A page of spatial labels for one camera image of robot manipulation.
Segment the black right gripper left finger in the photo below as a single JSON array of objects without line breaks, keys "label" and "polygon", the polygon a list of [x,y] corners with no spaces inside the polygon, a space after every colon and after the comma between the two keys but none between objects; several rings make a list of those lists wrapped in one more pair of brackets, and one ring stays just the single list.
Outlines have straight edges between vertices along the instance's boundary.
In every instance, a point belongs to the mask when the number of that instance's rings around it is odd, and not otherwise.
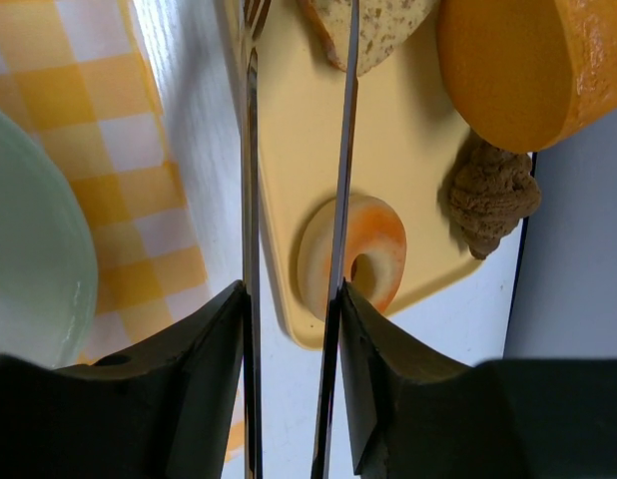
[{"label": "black right gripper left finger", "polygon": [[244,285],[92,365],[0,354],[0,478],[218,478],[243,357]]}]

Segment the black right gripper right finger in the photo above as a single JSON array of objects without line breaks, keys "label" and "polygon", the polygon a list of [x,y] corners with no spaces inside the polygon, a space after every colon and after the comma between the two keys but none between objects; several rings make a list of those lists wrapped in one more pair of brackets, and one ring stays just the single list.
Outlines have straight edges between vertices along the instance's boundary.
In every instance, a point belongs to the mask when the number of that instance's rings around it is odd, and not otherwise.
[{"label": "black right gripper right finger", "polygon": [[352,465],[364,478],[617,478],[617,359],[467,366],[341,293]]}]

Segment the metal serving tongs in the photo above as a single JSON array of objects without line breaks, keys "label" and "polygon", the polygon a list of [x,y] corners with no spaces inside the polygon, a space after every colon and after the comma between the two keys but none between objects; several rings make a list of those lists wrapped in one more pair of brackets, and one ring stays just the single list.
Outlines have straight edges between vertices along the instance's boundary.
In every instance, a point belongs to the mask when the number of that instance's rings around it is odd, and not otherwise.
[{"label": "metal serving tongs", "polygon": [[[260,288],[260,180],[258,132],[257,43],[264,30],[271,3],[241,1],[238,14],[239,93],[241,129],[242,252],[243,282],[249,312],[243,320],[246,473],[261,478],[263,467],[261,288]],[[357,102],[357,57],[359,3],[351,3],[346,81],[341,127],[334,231],[329,270],[327,311],[319,384],[319,397],[310,476],[326,478],[329,472],[332,411],[344,283],[345,240],[350,191],[355,113]]]}]

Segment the sliced toast bread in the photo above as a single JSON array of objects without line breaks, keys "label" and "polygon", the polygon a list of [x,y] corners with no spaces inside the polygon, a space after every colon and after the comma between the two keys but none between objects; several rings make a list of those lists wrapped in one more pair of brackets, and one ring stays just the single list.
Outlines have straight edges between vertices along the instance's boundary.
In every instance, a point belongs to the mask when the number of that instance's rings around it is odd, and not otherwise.
[{"label": "sliced toast bread", "polygon": [[[403,44],[436,7],[434,0],[366,0],[359,6],[357,73],[362,76]],[[344,71],[352,3],[307,0],[299,6],[319,37],[327,59]]]}]

